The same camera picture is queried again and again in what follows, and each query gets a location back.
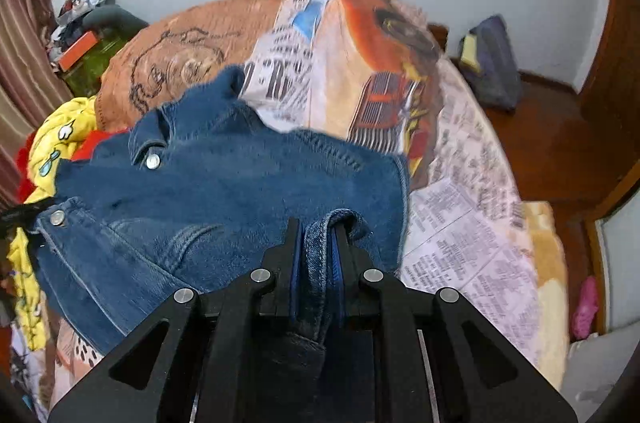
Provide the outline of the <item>blue denim jacket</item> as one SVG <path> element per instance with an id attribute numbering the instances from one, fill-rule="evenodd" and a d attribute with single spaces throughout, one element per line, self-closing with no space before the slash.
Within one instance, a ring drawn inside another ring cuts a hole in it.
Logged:
<path id="1" fill-rule="evenodd" d="M 53 204 L 28 227 L 50 305 L 108 353 L 183 287 L 221 290 L 302 226 L 293 334 L 321 357 L 341 275 L 334 228 L 396 270 L 409 216 L 406 160 L 307 129 L 275 131 L 240 98 L 244 73 L 151 110 L 86 161 L 62 161 Z"/>

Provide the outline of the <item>yellow cartoon print blanket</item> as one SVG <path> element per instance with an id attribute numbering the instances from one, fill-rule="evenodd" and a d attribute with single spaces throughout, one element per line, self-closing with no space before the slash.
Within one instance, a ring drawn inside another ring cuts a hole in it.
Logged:
<path id="1" fill-rule="evenodd" d="M 26 177 L 35 190 L 26 198 L 35 203 L 54 195 L 54 177 L 58 163 L 69 160 L 87 137 L 98 129 L 96 99 L 74 98 L 56 109 L 35 132 L 26 156 Z M 13 235 L 8 253 L 17 293 L 17 323 L 31 351 L 39 351 L 47 342 L 41 314 L 41 289 L 28 256 L 24 229 Z"/>

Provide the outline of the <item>red cloth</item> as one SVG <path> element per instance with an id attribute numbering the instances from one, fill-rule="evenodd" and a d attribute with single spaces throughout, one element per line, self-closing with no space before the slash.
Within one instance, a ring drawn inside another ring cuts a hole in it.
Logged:
<path id="1" fill-rule="evenodd" d="M 85 161 L 90 160 L 93 152 L 100 143 L 107 139 L 113 138 L 119 134 L 116 132 L 105 132 L 100 130 L 88 131 L 86 135 L 81 135 L 78 141 L 71 143 L 59 143 L 62 149 L 61 155 L 63 160 Z M 53 177 L 55 169 L 52 169 L 49 176 L 36 178 L 32 175 L 32 171 L 38 162 L 44 164 L 43 160 L 37 160 L 30 156 L 32 148 L 35 146 L 35 140 L 38 134 L 34 131 L 26 139 L 24 146 L 17 151 L 15 163 L 20 175 L 20 181 L 17 186 L 17 201 L 20 203 L 29 203 L 38 201 L 45 196 L 51 196 L 53 192 Z"/>

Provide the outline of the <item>striped red beige curtain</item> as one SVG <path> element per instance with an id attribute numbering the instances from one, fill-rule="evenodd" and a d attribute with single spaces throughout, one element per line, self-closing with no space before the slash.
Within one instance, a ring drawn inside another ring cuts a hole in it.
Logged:
<path id="1" fill-rule="evenodd" d="M 20 173 L 14 156 L 59 105 L 68 87 L 51 68 L 51 0 L 1 0 L 1 206 L 16 203 Z"/>

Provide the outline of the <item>pink slipper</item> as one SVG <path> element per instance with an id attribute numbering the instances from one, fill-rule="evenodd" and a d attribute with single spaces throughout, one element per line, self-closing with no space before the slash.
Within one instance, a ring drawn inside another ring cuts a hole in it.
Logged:
<path id="1" fill-rule="evenodd" d="M 591 325 L 599 310 L 597 281 L 589 276 L 580 287 L 578 305 L 570 321 L 570 331 L 575 339 L 586 339 L 591 333 Z"/>

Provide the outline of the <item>orange box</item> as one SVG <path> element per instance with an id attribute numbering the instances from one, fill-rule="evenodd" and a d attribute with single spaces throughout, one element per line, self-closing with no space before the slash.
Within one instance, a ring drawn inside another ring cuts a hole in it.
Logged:
<path id="1" fill-rule="evenodd" d="M 93 31 L 86 31 L 70 48 L 66 49 L 58 59 L 61 71 L 68 71 L 76 62 L 99 43 L 99 36 Z"/>

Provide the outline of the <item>grey garment on pile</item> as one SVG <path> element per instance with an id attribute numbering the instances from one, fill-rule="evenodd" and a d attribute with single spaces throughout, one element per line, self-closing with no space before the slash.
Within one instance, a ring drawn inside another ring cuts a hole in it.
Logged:
<path id="1" fill-rule="evenodd" d="M 82 27 L 89 31 L 114 30 L 130 39 L 136 36 L 149 23 L 134 16 L 118 5 L 103 5 L 94 8 L 82 18 Z"/>

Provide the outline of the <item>white wardrobe door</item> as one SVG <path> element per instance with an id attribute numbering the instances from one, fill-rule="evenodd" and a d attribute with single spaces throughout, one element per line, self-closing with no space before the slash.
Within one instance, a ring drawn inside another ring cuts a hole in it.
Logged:
<path id="1" fill-rule="evenodd" d="M 620 185 L 584 220 L 599 311 L 597 331 L 639 321 L 639 183 Z"/>

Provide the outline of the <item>printed bed blanket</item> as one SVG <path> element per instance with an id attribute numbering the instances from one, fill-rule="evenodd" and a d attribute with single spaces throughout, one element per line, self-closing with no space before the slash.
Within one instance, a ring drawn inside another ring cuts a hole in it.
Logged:
<path id="1" fill-rule="evenodd" d="M 131 127 L 186 88 L 242 65 L 270 127 L 309 128 L 407 157 L 404 280 L 461 290 L 560 386 L 567 271 L 551 206 L 525 202 L 487 116 L 402 0 L 217 0 L 145 27 L 101 78 L 96 120 Z"/>

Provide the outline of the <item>dark blue bag on floor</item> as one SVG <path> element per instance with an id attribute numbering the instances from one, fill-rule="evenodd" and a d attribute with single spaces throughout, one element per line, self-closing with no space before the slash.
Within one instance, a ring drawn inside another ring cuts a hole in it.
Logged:
<path id="1" fill-rule="evenodd" d="M 459 66 L 480 105 L 515 112 L 523 86 L 501 14 L 484 19 L 461 39 Z"/>

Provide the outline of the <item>brown wooden door frame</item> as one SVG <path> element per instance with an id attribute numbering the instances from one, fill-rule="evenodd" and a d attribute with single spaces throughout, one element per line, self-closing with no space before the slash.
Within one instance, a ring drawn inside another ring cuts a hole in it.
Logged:
<path id="1" fill-rule="evenodd" d="M 604 175 L 596 179 L 596 212 L 620 201 L 639 177 L 639 0 L 608 0 L 590 72 L 579 93 L 580 112 L 597 135 Z"/>

